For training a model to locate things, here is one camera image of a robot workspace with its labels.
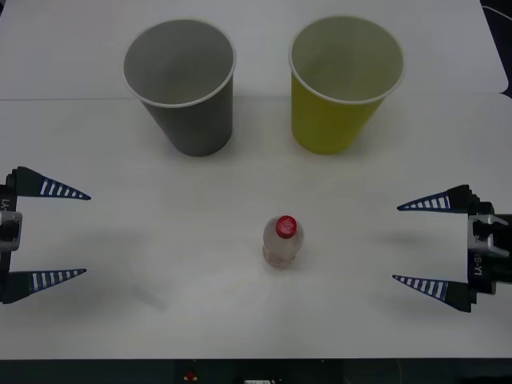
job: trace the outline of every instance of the white table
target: white table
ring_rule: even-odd
[[[121,66],[129,42],[183,17],[232,37],[236,94],[287,95],[292,37],[329,14],[358,14],[394,33],[408,61],[405,90],[507,87],[479,0],[9,0],[0,19],[0,99],[128,98]]]
[[[400,89],[319,156],[288,98],[238,97],[228,146],[188,158],[133,100],[0,102],[0,174],[93,197],[20,199],[12,270],[88,272],[0,307],[0,358],[510,358],[511,286],[464,314],[391,278],[465,281],[464,216],[395,207],[469,183],[510,212],[510,103]],[[261,251],[276,214],[306,232],[285,271]]]

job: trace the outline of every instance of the bottle cap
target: bottle cap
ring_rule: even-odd
[[[291,238],[297,233],[297,222],[291,216],[281,216],[275,225],[280,238]]]

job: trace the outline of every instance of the cup rim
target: cup rim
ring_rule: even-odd
[[[125,59],[126,59],[126,55],[128,54],[128,50],[131,48],[131,46],[134,44],[135,40],[137,40],[139,38],[139,36],[141,36],[142,34],[144,34],[145,32],[147,32],[148,30],[150,30],[151,28],[155,28],[156,26],[160,26],[161,24],[166,24],[168,22],[200,22],[202,24],[206,24],[208,26],[211,26],[212,28],[215,28],[216,30],[218,30],[222,36],[224,36],[224,38],[226,38],[226,40],[228,41],[228,43],[230,44],[231,46],[231,50],[233,51],[233,62],[231,64],[231,69],[230,69],[230,72],[228,73],[228,75],[226,76],[226,78],[224,79],[224,81],[221,83],[220,86],[218,86],[217,88],[215,88],[213,91],[211,91],[209,94],[203,96],[202,98],[198,98],[197,100],[193,100],[191,102],[183,102],[183,103],[179,103],[179,104],[165,104],[163,102],[153,102],[151,100],[149,100],[148,98],[145,98],[143,96],[141,96],[140,94],[138,94],[131,86],[130,84],[128,83],[128,81],[126,80],[126,75],[125,75]],[[230,36],[224,32],[224,30],[222,28],[219,28],[218,26],[216,26],[215,24],[213,24],[212,22],[207,22],[206,20],[202,20],[200,18],[173,18],[171,20],[166,20],[164,22],[159,22],[157,24],[154,24],[152,26],[149,26],[147,28],[145,28],[144,30],[142,30],[141,32],[139,32],[131,41],[130,43],[128,44],[127,48],[125,48],[125,54],[122,56],[122,80],[124,81],[125,83],[125,86],[126,88],[128,88],[128,90],[132,93],[133,96],[135,96],[138,100],[140,100],[141,102],[144,102],[145,104],[149,104],[150,106],[159,106],[161,108],[184,108],[186,106],[195,106],[196,104],[199,104],[201,102],[204,102],[210,98],[212,98],[213,96],[215,96],[216,94],[218,94],[222,88],[224,88],[224,86],[226,86],[226,84],[231,80],[231,78],[233,77],[233,73],[234,73],[234,68],[236,67],[236,64],[237,64],[237,51],[236,49],[234,48],[234,44],[233,44],[233,41],[231,40]]]
[[[367,100],[357,100],[357,101],[354,101],[354,100],[340,100],[340,99],[337,99],[337,98],[330,98],[329,96],[325,96],[324,94],[321,94],[317,90],[314,90],[313,88],[311,88],[311,86],[309,86],[304,80],[302,80],[302,78],[298,75],[297,70],[295,69],[294,60],[292,58],[292,52],[293,52],[293,49],[294,49],[295,41],[297,40],[298,36],[304,30],[306,30],[306,28],[312,26],[316,22],[322,22],[322,21],[328,20],[330,18],[355,18],[357,20],[362,20],[364,22],[370,22],[370,23],[378,26],[379,28],[384,30],[384,32],[386,32],[389,36],[391,36],[391,38],[397,43],[398,50],[400,52],[400,55],[402,56],[402,72],[400,73],[400,76],[398,76],[397,81],[395,82],[395,84],[391,88],[389,88],[383,94],[380,94],[379,96],[376,96],[374,98],[368,98]],[[404,78],[404,75],[405,75],[405,72],[406,72],[406,57],[405,57],[403,52],[404,52],[403,51],[403,47],[400,44],[400,41],[397,40],[396,37],[391,32],[389,32],[387,28],[384,28],[380,24],[378,24],[378,23],[376,23],[376,22],[374,22],[372,20],[369,20],[368,18],[362,18],[362,17],[357,16],[357,15],[352,15],[352,14],[334,14],[334,15],[327,16],[327,17],[324,17],[324,18],[317,18],[317,19],[313,20],[312,22],[308,23],[306,26],[301,28],[299,32],[296,33],[296,35],[294,36],[294,38],[291,41],[290,48],[288,49],[288,62],[290,64],[290,68],[291,68],[292,74],[295,76],[295,78],[298,80],[298,82],[300,82],[301,85],[304,86],[312,94],[315,94],[318,97],[323,98],[324,100],[327,100],[328,102],[335,102],[337,104],[344,104],[344,105],[360,106],[360,105],[371,104],[372,102],[377,102],[379,100],[382,100],[386,96],[391,94],[394,90],[397,89],[397,87],[402,82],[402,80]]]

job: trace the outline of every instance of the cable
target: cable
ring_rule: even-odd
[[[397,358],[397,368],[398,368],[398,384],[402,384],[402,364],[400,363],[400,359]],[[348,378],[343,378],[345,384],[352,384]]]
[[[400,363],[399,358],[397,358],[397,367],[398,367],[398,384],[402,384],[402,364]]]
[[[494,8],[491,8],[490,6],[482,6],[482,8],[485,8],[486,10],[492,10],[493,12],[495,12],[496,14],[499,14],[501,16],[503,16],[504,18],[508,18],[509,20],[512,21],[512,17],[510,16],[507,16],[506,14],[500,12],[499,10],[496,10]]]

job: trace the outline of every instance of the water bottle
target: water bottle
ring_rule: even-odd
[[[276,216],[263,231],[263,257],[276,268],[287,268],[304,241],[301,224],[291,216]]]

